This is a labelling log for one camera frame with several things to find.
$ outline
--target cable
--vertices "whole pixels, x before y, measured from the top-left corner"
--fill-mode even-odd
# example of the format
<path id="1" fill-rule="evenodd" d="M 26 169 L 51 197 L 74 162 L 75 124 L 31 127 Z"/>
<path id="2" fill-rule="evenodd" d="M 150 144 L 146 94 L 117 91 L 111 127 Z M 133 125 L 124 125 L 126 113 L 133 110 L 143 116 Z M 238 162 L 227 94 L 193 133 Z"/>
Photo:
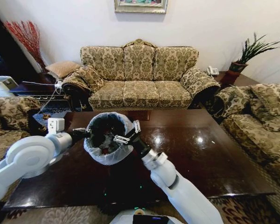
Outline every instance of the cable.
<path id="1" fill-rule="evenodd" d="M 23 81 L 23 83 L 31 83 L 31 84 L 37 84 L 37 85 L 55 85 L 55 84 L 35 83 L 35 82 L 27 82 L 27 81 Z"/>
<path id="2" fill-rule="evenodd" d="M 58 95 L 61 94 L 62 88 L 57 88 L 56 84 L 58 83 L 58 80 L 56 80 L 54 86 L 55 86 L 55 90 L 53 92 L 53 94 L 51 95 L 50 99 L 47 101 L 47 103 L 45 103 L 45 105 L 39 110 L 39 112 L 37 114 L 39 114 L 41 111 L 43 111 L 43 109 L 48 105 L 48 103 L 52 100 L 53 96 L 55 93 L 57 93 Z"/>
<path id="3" fill-rule="evenodd" d="M 48 103 L 51 101 L 51 99 L 53 98 L 54 94 L 55 94 L 56 90 L 54 90 L 52 96 L 50 97 L 50 99 L 47 101 L 47 103 L 45 103 L 45 105 L 39 110 L 39 112 L 37 114 L 39 114 L 40 112 L 42 112 L 42 110 L 48 105 Z"/>

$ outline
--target framed picture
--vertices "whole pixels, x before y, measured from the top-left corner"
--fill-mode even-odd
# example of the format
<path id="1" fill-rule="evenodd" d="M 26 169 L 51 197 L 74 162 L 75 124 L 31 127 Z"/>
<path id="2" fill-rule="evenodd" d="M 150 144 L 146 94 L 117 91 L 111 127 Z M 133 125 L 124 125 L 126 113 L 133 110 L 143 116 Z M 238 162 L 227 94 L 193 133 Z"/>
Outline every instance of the framed picture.
<path id="1" fill-rule="evenodd" d="M 118 13 L 161 13 L 165 14 L 168 0 L 114 0 Z"/>

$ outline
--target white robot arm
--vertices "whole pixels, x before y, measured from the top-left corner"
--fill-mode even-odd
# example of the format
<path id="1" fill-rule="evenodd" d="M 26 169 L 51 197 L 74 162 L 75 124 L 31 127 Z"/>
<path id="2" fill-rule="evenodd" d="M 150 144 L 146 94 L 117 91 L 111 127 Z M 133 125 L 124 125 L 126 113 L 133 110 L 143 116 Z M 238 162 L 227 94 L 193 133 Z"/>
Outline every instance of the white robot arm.
<path id="1" fill-rule="evenodd" d="M 115 136 L 114 140 L 124 145 L 132 145 L 140 155 L 150 177 L 168 196 L 171 204 L 189 224 L 222 224 L 216 207 L 170 162 L 165 153 L 155 152 L 142 141 L 139 121 L 126 136 Z"/>
<path id="2" fill-rule="evenodd" d="M 21 177 L 31 178 L 42 174 L 61 159 L 69 146 L 90 136 L 85 129 L 73 133 L 61 132 L 63 129 L 64 119 L 50 118 L 46 137 L 26 137 L 9 148 L 5 159 L 0 162 L 0 199 L 13 182 Z"/>

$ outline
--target floral patterned sofa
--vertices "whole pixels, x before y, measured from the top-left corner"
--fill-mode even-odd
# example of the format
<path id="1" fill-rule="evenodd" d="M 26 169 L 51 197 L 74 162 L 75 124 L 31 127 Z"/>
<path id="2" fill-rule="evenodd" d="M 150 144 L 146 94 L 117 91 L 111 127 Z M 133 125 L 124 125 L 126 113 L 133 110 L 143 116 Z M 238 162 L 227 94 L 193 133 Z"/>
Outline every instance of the floral patterned sofa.
<path id="1" fill-rule="evenodd" d="M 215 96 L 214 117 L 274 188 L 280 214 L 280 84 L 229 87 Z"/>
<path id="2" fill-rule="evenodd" d="M 39 134 L 42 127 L 32 117 L 41 108 L 32 97 L 0 97 L 0 160 L 16 141 Z"/>
<path id="3" fill-rule="evenodd" d="M 140 39 L 123 47 L 82 47 L 84 67 L 63 81 L 83 109 L 187 109 L 220 85 L 194 65 L 192 47 L 156 47 Z"/>

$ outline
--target dried red plant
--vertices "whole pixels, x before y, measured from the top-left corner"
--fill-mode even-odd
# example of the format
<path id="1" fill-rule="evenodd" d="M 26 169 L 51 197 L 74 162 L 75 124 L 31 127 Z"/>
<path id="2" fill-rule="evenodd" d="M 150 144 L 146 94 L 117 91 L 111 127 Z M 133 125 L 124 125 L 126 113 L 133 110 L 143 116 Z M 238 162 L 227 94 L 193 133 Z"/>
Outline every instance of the dried red plant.
<path id="1" fill-rule="evenodd" d="M 40 52 L 40 32 L 37 25 L 31 21 L 21 21 L 21 23 L 6 21 L 4 26 L 24 45 L 42 71 L 46 71 Z"/>

